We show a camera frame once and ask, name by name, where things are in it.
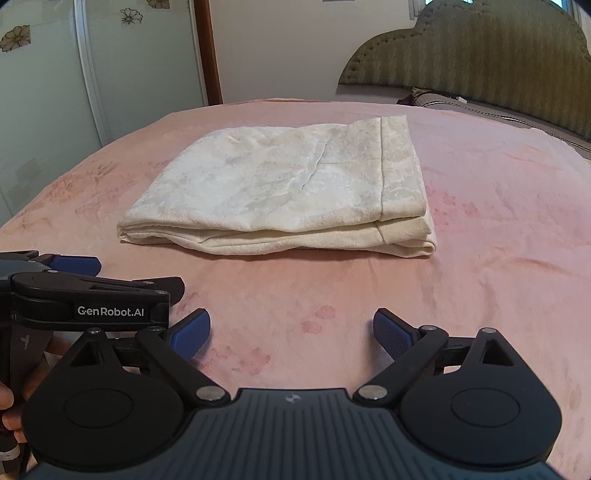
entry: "human hand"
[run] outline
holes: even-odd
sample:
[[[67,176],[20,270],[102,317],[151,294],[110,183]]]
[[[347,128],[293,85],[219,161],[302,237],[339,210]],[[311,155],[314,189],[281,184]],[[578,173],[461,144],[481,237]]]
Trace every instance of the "human hand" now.
[[[69,349],[70,344],[64,340],[53,337],[45,351],[54,355],[64,355]],[[22,388],[22,398],[27,401],[33,395],[33,392],[43,382],[50,367],[47,363],[47,358],[43,355],[41,362],[35,370],[29,375]],[[25,443],[27,440],[22,431],[22,409],[24,403],[14,405],[14,395],[12,391],[0,382],[0,410],[5,410],[2,413],[2,423],[8,430],[14,432],[14,436],[18,443]]]

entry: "finger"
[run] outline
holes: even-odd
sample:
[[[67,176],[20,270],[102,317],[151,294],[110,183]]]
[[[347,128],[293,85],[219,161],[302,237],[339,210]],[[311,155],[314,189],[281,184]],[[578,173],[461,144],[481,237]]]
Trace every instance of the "finger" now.
[[[41,359],[41,363],[36,366],[33,373],[27,378],[27,381],[22,387],[22,397],[25,401],[28,401],[33,395],[33,392],[37,389],[37,387],[43,382],[43,379],[49,373],[49,365],[47,364],[47,359],[45,356]]]
[[[29,461],[27,462],[27,472],[33,468],[37,464],[37,460],[33,457],[33,454],[29,456]]]
[[[2,415],[2,423],[8,430],[18,430],[22,428],[21,416],[24,404],[21,403],[16,407],[7,410]]]
[[[72,345],[63,338],[53,336],[51,337],[51,340],[49,340],[49,344],[45,348],[45,351],[47,353],[53,353],[54,355],[64,356],[71,346]]]
[[[25,438],[25,433],[22,431],[22,429],[16,430],[14,432],[14,437],[16,438],[18,443],[26,443],[27,439]]]
[[[13,403],[14,395],[12,395],[12,390],[0,382],[0,410],[12,407]]]

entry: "bed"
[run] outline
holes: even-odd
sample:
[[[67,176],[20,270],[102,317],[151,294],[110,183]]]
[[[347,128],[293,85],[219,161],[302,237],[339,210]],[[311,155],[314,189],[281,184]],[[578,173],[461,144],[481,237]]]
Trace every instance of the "bed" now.
[[[120,243],[116,224],[208,132],[406,115],[438,249],[430,258],[292,250],[216,257]],[[197,307],[212,337],[192,360],[239,387],[354,389],[390,360],[371,319],[386,307],[453,336],[498,328],[558,401],[550,463],[591,477],[591,165],[538,129],[404,105],[272,99],[174,113],[91,155],[0,229],[0,251],[95,255],[101,276],[179,275],[173,322]]]

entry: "white wall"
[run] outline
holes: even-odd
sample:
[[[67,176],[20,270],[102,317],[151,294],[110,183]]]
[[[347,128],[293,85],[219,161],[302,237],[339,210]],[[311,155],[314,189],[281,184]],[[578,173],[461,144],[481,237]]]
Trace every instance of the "white wall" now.
[[[210,9],[224,103],[344,99],[337,83],[355,50],[415,24],[408,0],[212,0]]]

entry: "blue gripper pad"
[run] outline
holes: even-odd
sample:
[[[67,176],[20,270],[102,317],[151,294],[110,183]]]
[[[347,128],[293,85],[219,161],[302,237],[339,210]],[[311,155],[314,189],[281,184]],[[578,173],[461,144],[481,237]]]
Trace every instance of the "blue gripper pad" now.
[[[393,360],[396,360],[418,340],[417,334],[414,333],[416,329],[410,325],[408,327],[410,331],[397,325],[379,310],[374,315],[374,337]]]
[[[191,360],[209,338],[211,321],[206,310],[196,310],[193,318],[186,317],[185,325],[174,332],[169,339],[170,348],[186,361]]]
[[[64,273],[76,273],[95,277],[99,274],[102,265],[96,257],[71,257],[69,255],[56,255],[49,263],[49,268]]]

